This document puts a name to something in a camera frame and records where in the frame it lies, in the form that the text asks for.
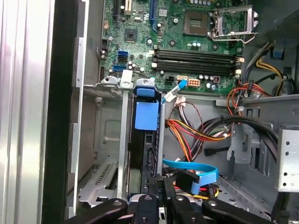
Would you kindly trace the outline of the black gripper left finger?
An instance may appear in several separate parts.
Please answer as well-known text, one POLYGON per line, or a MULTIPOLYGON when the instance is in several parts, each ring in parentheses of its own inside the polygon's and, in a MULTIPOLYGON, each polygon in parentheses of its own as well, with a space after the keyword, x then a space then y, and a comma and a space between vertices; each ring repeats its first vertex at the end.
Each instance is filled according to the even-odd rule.
POLYGON ((109 199, 63 224, 157 224, 159 222, 158 178, 148 180, 148 192, 134 195, 127 202, 109 199))

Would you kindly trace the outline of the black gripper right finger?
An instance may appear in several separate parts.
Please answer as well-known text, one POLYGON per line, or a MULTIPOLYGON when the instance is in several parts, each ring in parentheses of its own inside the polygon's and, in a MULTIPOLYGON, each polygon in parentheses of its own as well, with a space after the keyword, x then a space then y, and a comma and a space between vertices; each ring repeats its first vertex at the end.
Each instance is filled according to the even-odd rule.
POLYGON ((204 200, 199 209, 188 197, 175 192, 163 179, 163 200, 168 224, 271 224, 272 222, 216 198, 204 200))

